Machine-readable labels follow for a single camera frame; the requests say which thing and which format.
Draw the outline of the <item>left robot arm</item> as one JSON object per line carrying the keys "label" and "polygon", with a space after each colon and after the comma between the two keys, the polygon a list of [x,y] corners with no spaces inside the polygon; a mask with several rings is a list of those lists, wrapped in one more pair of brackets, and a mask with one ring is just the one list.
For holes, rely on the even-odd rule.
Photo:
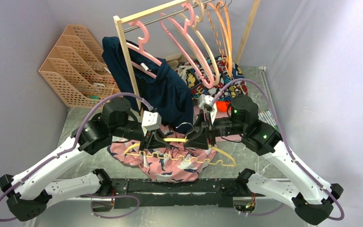
{"label": "left robot arm", "polygon": [[52,153],[17,175],[0,177],[2,198],[13,219],[31,220],[50,206],[81,195],[113,197],[112,180],[103,169],[60,182],[57,177],[109,146],[113,137],[145,141],[144,123],[129,120],[130,96],[131,93],[120,93],[103,99]]}

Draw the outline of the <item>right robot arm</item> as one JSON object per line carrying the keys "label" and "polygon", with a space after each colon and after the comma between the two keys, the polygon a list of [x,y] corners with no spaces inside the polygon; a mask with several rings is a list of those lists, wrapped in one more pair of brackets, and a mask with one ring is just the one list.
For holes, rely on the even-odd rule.
{"label": "right robot arm", "polygon": [[230,114],[223,118],[216,118],[213,100],[208,95],[199,97],[200,112],[184,146],[207,149],[215,146],[218,137],[239,135],[246,148],[273,164],[289,180],[282,183],[245,169],[236,178],[240,195],[253,192],[271,197],[314,226],[328,219],[343,193],[342,186],[325,181],[288,150],[280,132],[259,119],[259,107],[250,97],[234,97],[228,106]]}

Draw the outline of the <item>pink patterned shorts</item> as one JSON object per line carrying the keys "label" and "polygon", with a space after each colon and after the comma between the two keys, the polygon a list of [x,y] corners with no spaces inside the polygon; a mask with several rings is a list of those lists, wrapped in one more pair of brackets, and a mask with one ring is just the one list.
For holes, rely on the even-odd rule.
{"label": "pink patterned shorts", "polygon": [[[107,147],[108,153],[123,165],[128,167],[137,167],[151,180],[157,182],[192,182],[198,179],[199,174],[209,165],[208,161],[204,164],[195,162],[186,162],[182,160],[174,161],[168,158],[158,159],[156,157],[136,157],[124,155],[124,150],[132,144],[137,143],[136,140],[128,140],[121,138],[119,142],[113,142]],[[130,153],[137,152],[138,148],[134,148]],[[146,154],[152,152],[170,153],[174,157],[179,155],[186,158],[197,157],[199,161],[208,158],[212,160],[216,151],[210,149],[185,148],[181,142],[171,142],[169,148],[146,149]]]}

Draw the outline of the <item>yellow hanger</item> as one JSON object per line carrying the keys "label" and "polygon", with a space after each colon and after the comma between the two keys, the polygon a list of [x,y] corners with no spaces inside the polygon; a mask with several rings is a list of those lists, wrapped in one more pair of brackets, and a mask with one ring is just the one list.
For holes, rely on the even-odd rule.
{"label": "yellow hanger", "polygon": [[139,156],[142,156],[142,157],[156,157],[158,159],[163,159],[163,160],[168,158],[169,160],[174,160],[174,161],[182,160],[182,161],[186,161],[186,162],[195,162],[195,163],[200,163],[200,164],[204,164],[206,161],[208,161],[209,165],[221,165],[221,166],[226,166],[226,167],[237,167],[237,163],[236,163],[235,159],[230,154],[228,154],[227,152],[219,149],[217,146],[211,146],[211,144],[208,145],[208,148],[210,150],[214,150],[217,153],[220,153],[223,156],[227,157],[232,162],[232,164],[225,164],[223,160],[218,160],[216,162],[210,162],[211,160],[208,159],[208,158],[204,159],[203,161],[199,161],[197,159],[197,157],[186,158],[186,156],[183,156],[183,155],[179,155],[177,157],[174,157],[170,153],[163,153],[161,155],[159,152],[152,152],[151,155],[150,154],[147,155],[144,150],[138,150],[137,152],[130,153],[131,150],[133,150],[134,148],[139,147],[139,145],[140,145],[140,143],[135,143],[135,144],[130,145],[129,147],[127,147],[124,150],[123,154],[124,155],[136,156],[136,157],[139,157]]}

